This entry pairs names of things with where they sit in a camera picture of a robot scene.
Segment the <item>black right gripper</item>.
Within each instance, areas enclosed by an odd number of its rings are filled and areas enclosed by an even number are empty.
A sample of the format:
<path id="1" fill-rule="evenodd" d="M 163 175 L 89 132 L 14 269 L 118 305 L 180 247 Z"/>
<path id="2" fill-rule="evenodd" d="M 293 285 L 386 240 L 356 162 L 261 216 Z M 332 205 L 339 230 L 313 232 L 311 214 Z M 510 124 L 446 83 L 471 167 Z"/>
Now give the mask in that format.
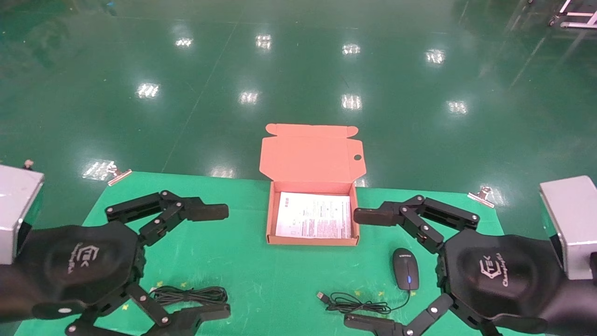
<path id="1" fill-rule="evenodd" d="M 438 253 L 437 285 L 444 294 L 407 325 L 347 314 L 346 327 L 375 336 L 422 336 L 450 310 L 483 336 L 500 336 L 497 327 L 547 332 L 543 310 L 566 276 L 546 240 L 473 231 L 479 215 L 423 195 L 385 201 L 377 209 L 357 208 L 353 219 L 358 224 L 401 227 L 429 253 Z M 460 232 L 444 244 L 442 234 L 427 220 Z"/>

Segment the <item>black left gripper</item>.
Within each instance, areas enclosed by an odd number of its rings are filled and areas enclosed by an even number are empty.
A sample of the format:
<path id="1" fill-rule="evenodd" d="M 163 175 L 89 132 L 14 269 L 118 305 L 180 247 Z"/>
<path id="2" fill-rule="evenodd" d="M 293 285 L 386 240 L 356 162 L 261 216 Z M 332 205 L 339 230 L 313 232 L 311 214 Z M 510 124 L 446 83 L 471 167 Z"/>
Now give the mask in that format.
<path id="1" fill-rule="evenodd" d="M 195 336 L 203 323 L 231 316 L 229 304 L 170 314 L 139 285 L 130 285 L 143 276 L 143 246 L 154 245 L 185 220 L 224 220 L 229 216 L 228 205 L 205 204 L 198 196 L 181 197 L 164 190 L 109 206 L 105 213 L 109 222 L 116 222 L 28 234 L 16 258 L 18 321 L 82 313 L 65 329 L 66 336 L 125 336 L 94 324 L 99 316 L 117 310 L 128 296 L 154 321 L 144 336 Z M 124 225 L 152 215 L 156 217 L 140 228 L 138 236 Z"/>

